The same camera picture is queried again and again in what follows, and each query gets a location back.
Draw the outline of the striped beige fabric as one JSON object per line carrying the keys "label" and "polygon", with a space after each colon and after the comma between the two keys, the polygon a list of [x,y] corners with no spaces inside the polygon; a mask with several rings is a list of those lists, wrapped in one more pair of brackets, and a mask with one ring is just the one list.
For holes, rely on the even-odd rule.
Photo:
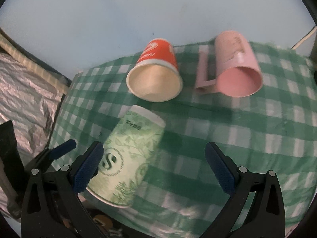
{"label": "striped beige fabric", "polygon": [[28,70],[46,80],[59,92],[63,94],[68,92],[70,80],[67,77],[23,49],[20,45],[9,38],[3,30],[1,30],[1,48],[3,48],[10,56],[25,66]]}

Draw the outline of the red paper cup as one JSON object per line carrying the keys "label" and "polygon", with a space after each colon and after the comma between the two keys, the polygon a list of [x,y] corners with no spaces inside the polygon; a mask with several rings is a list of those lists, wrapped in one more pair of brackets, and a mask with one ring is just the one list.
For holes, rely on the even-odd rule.
{"label": "red paper cup", "polygon": [[174,49],[162,38],[151,40],[126,77],[129,91],[145,101],[166,102],[183,88]]}

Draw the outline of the pink plastic mug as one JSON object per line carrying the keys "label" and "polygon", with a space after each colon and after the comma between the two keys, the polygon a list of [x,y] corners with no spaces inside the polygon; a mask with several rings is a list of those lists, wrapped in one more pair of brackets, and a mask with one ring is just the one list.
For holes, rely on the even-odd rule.
{"label": "pink plastic mug", "polygon": [[247,39],[237,31],[221,32],[214,42],[215,78],[208,79],[208,45],[199,46],[195,89],[200,93],[222,93],[248,97],[263,85],[263,76]]}

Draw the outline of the silver foil sheet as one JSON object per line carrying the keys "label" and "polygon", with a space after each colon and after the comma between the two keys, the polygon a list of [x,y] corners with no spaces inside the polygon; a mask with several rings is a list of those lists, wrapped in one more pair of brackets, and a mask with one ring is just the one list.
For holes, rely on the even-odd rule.
{"label": "silver foil sheet", "polygon": [[[1,53],[1,124],[12,121],[25,167],[47,148],[63,94],[7,53]],[[27,173],[24,173],[25,189]],[[1,211],[9,214],[1,188]]]}

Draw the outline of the green leaf paper cup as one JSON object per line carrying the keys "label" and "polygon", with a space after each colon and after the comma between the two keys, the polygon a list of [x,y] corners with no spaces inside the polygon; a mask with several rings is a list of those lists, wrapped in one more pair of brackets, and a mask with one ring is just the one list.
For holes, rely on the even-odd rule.
{"label": "green leaf paper cup", "polygon": [[89,182],[87,191],[114,207],[130,207],[165,126],[165,121],[150,110],[131,106],[105,141],[98,174]]}

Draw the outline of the green checkered tablecloth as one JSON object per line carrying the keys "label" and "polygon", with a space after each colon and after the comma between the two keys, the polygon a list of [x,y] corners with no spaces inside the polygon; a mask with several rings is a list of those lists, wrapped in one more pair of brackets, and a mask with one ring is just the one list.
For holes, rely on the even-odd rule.
{"label": "green checkered tablecloth", "polygon": [[96,208],[155,237],[199,237],[228,199],[204,156],[206,143],[213,141],[237,165],[255,173],[276,172],[291,230],[316,191],[315,64],[293,50],[255,42],[251,47],[263,86],[245,98],[195,92],[197,44],[175,48],[184,87],[168,102],[150,103],[128,91],[126,75],[138,54],[76,75],[49,145],[74,139],[77,147],[54,167],[72,163],[94,141],[104,142],[122,115],[139,105],[167,124],[158,155],[130,208],[114,208],[86,192]]}

